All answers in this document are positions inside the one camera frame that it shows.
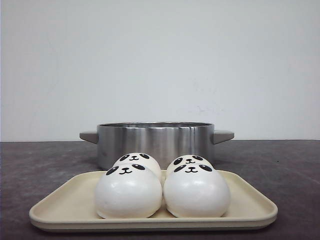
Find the pot rim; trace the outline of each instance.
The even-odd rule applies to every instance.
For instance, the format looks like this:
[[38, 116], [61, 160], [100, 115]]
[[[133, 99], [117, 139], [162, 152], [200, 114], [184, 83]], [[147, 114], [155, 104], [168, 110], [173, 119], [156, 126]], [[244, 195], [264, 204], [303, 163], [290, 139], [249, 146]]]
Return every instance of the pot rim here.
[[213, 123], [195, 121], [134, 121], [103, 123], [98, 127], [126, 128], [126, 129], [176, 129], [176, 128], [201, 128], [214, 126]]

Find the plastic tray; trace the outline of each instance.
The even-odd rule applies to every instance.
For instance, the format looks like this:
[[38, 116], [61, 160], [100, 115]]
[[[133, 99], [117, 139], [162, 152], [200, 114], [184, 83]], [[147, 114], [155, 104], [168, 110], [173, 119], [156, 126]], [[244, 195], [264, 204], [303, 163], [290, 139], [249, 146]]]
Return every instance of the plastic tray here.
[[103, 219], [96, 214], [94, 189], [105, 171], [74, 176], [34, 205], [31, 223], [49, 232], [131, 232], [250, 230], [268, 226], [277, 218], [277, 206], [262, 193], [228, 171], [219, 171], [231, 191], [231, 204], [222, 217], [177, 218], [161, 208], [149, 218]]

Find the white wall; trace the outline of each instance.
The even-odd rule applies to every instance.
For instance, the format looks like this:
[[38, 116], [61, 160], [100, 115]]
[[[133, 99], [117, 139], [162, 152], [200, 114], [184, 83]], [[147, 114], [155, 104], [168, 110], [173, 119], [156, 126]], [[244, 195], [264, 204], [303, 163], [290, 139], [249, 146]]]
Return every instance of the white wall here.
[[318, 0], [2, 0], [1, 140], [199, 121], [320, 139]]

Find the stainless steel pot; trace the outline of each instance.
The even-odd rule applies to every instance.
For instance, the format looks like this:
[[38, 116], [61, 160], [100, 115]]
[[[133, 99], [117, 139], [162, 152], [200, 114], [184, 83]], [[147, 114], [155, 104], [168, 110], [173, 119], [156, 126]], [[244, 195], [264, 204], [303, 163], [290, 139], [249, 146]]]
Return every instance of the stainless steel pot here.
[[181, 155], [195, 154], [212, 162], [213, 148], [233, 139], [231, 131], [215, 130], [204, 122], [122, 122], [97, 126], [96, 132], [81, 132], [80, 138], [97, 144], [98, 165], [109, 169], [127, 153], [146, 153], [161, 169]]

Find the gray countertop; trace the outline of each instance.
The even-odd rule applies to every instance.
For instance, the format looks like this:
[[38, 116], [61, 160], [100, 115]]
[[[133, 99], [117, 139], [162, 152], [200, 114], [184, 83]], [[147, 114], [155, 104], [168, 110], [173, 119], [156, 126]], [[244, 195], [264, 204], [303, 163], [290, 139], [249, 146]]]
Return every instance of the gray countertop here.
[[29, 210], [71, 177], [100, 170], [96, 146], [74, 142], [1, 143], [1, 239], [320, 239], [320, 141], [232, 140], [215, 146], [213, 165], [234, 172], [278, 206], [258, 230], [50, 233]]

